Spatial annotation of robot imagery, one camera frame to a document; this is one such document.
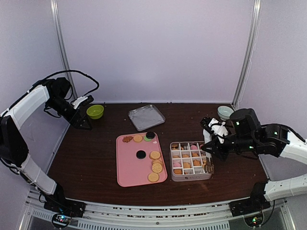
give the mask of macaron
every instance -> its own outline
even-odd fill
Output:
[[[173,167],[174,167],[174,168],[180,168],[180,167],[181,167],[181,164],[178,163],[178,162],[177,162],[177,163],[174,163],[174,164],[173,164]]]
[[[190,148],[191,148],[191,150],[198,150],[196,145],[191,145]]]
[[[144,141],[151,141],[151,139],[147,138],[146,136],[143,137]]]
[[[148,139],[154,139],[155,133],[154,133],[154,132],[147,132],[147,133],[146,133],[146,137],[147,137]]]

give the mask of pink tray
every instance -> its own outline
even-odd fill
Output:
[[[122,187],[139,186],[144,184],[161,183],[167,179],[167,172],[163,155],[159,143],[157,134],[151,141],[145,141],[144,139],[137,143],[133,139],[126,143],[123,142],[123,138],[127,136],[141,135],[145,136],[146,133],[127,134],[119,136],[116,139],[116,159],[117,159],[117,182]],[[139,150],[146,152],[144,159],[138,159],[136,153]],[[149,155],[152,151],[158,151],[161,153],[159,160],[163,163],[163,171],[159,173],[159,180],[157,182],[150,182],[148,175],[152,173],[152,159]]]

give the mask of pink macaron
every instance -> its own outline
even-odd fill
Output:
[[[198,150],[196,145],[191,145],[191,150]]]
[[[174,167],[174,168],[180,168],[180,167],[181,167],[181,164],[178,163],[178,162],[177,162],[177,163],[174,163],[174,164],[173,164],[173,167]]]

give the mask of black cable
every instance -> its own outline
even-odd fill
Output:
[[[49,109],[51,109],[51,107],[45,107],[44,112],[47,113],[48,115],[52,116],[52,117],[55,117],[55,118],[61,118],[62,117],[61,114],[58,114],[58,116],[53,115],[51,112],[48,111]]]
[[[39,195],[38,200],[39,200],[40,203],[46,203],[46,201],[41,201],[40,198],[42,197],[42,195],[43,195],[43,194],[40,194],[40,195]]]
[[[209,126],[209,128],[212,128],[212,126],[222,126],[222,123],[218,122],[218,123],[214,123],[212,124],[211,126]],[[219,138],[222,138],[222,139],[227,139],[226,136],[221,136],[221,135],[218,135],[218,134],[215,134],[217,137]]]
[[[261,141],[259,141],[256,136],[255,136],[255,130],[253,130],[250,135],[251,135],[251,138],[253,139],[253,141],[255,141],[258,145],[263,145],[263,143]]]
[[[96,83],[97,86],[95,88],[93,88],[92,90],[90,90],[89,92],[87,92],[86,94],[84,94],[83,96],[85,96],[85,95],[89,94],[90,92],[93,92],[93,91],[95,91],[95,90],[97,90],[99,88],[99,82],[96,81],[94,78],[92,78],[91,76],[89,76],[89,75],[87,75],[87,74],[85,74],[85,73],[83,73],[83,72],[81,72],[79,70],[73,70],[73,69],[62,70],[62,71],[59,71],[59,72],[55,72],[55,73],[50,74],[49,76],[43,78],[41,81],[47,80],[48,78],[51,78],[51,77],[53,77],[55,75],[58,75],[58,74],[61,74],[61,73],[69,73],[69,72],[79,73],[79,74],[81,74],[81,75],[91,79],[93,82]]]
[[[47,80],[48,78],[51,78],[51,77],[53,77],[53,76],[55,76],[55,75],[58,75],[58,74],[61,74],[61,73],[68,73],[68,72],[79,73],[79,74],[81,74],[81,75],[83,75],[83,76],[85,76],[85,77],[91,79],[93,82],[96,83],[97,86],[96,86],[95,88],[93,88],[92,90],[90,90],[89,92],[87,92],[86,94],[84,94],[84,96],[87,95],[87,94],[89,94],[90,92],[93,92],[93,91],[97,90],[97,89],[99,88],[99,82],[96,81],[96,80],[95,80],[94,78],[92,78],[91,76],[89,76],[89,75],[87,75],[87,74],[85,74],[85,73],[83,73],[83,72],[81,72],[81,71],[79,71],[79,70],[73,70],[73,69],[63,70],[63,71],[59,71],[59,72],[55,72],[55,73],[53,73],[53,74],[50,74],[50,75],[48,75],[47,77],[43,78],[42,80],[37,81],[35,84],[33,84],[33,86],[32,86],[31,89],[29,89],[24,95],[22,95],[20,98],[18,98],[18,99],[9,107],[9,110],[12,109],[18,102],[20,102],[20,101],[21,101],[26,95],[28,95],[33,89],[35,89],[35,87],[38,86],[41,82],[43,82],[43,81]],[[1,119],[5,116],[5,114],[6,114],[7,112],[8,112],[8,111],[4,112],[4,114],[0,117],[0,121],[1,121]]]
[[[212,127],[212,126],[222,126],[222,123],[220,123],[220,122],[218,122],[218,123],[214,123],[214,124],[212,124],[210,127]],[[229,126],[229,125],[224,125],[224,127],[227,127],[227,128],[233,128],[233,126]]]
[[[266,220],[264,223],[261,224],[261,226],[265,225],[265,224],[270,220],[270,218],[271,218],[272,215],[273,215],[274,209],[275,209],[275,200],[274,200],[274,202],[273,202],[273,208],[272,208],[271,214],[269,215],[269,217],[267,218],[267,220]]]
[[[8,167],[10,169],[10,171],[16,175],[20,175],[20,173],[14,171],[15,170],[18,170],[16,167],[13,167],[13,166],[10,166],[9,164],[7,164],[2,158],[0,158],[0,161],[2,162],[2,164],[5,166],[5,167]]]

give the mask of white wall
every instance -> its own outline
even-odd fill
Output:
[[[71,69],[99,80],[96,102],[231,102],[253,0],[65,0]],[[94,84],[76,75],[77,93]]]
[[[256,49],[239,107],[254,108],[262,124],[285,124],[307,138],[307,2],[262,2]],[[262,158],[272,180],[307,173],[307,166],[296,161]],[[307,229],[307,196],[290,198],[289,205],[297,229]]]
[[[49,0],[3,0],[0,6],[0,111],[44,76],[62,70]],[[44,170],[67,126],[38,109],[22,127],[30,154]],[[1,229],[15,230],[29,186],[0,164]]]

